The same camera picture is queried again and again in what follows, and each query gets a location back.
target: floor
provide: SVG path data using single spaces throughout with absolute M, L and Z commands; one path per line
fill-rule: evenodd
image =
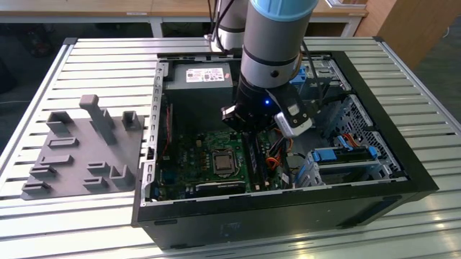
M 190 24 L 173 24 L 163 28 L 165 34 L 171 37 L 193 36 L 194 29 L 201 32 L 201 27 Z M 50 39 L 57 50 L 67 37 L 79 38 L 130 38 L 153 37 L 149 24 L 57 24 L 47 25 Z M 188 29 L 188 35 L 181 34 L 181 29 Z M 18 42 L 16 36 L 4 25 L 0 25 L 0 59 L 19 80 L 19 86 L 0 94 L 0 152 L 3 151 L 16 125 L 27 109 L 27 101 L 33 100 L 37 89 L 54 61 L 54 55 L 34 58 Z M 453 116 L 461 121 L 461 17 L 451 27 L 449 35 L 428 54 L 420 64 L 416 74 L 433 94 L 447 106 Z

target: wooden cabinet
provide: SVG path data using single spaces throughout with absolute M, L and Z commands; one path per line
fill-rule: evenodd
M 381 36 L 416 68 L 460 15 L 461 0 L 368 0 L 367 10 L 356 36 Z

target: white table leg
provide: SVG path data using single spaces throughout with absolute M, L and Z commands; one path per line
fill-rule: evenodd
M 357 17 L 352 17 L 349 19 L 349 22 L 345 26 L 345 30 L 344 33 L 341 34 L 341 37 L 353 37 L 359 28 L 359 25 L 361 23 L 363 17 L 357 16 Z

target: power supply label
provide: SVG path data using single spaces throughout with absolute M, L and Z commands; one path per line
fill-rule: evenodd
M 225 81 L 225 71 L 222 68 L 216 69 L 189 69 L 186 71 L 186 82 L 217 82 Z

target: wooden table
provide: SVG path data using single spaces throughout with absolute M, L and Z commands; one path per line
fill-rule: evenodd
M 310 22 L 344 24 L 337 36 L 353 36 L 367 14 L 365 9 L 331 8 L 320 0 Z M 209 19 L 208 0 L 0 0 L 0 23 L 147 22 L 158 38 L 162 23 Z

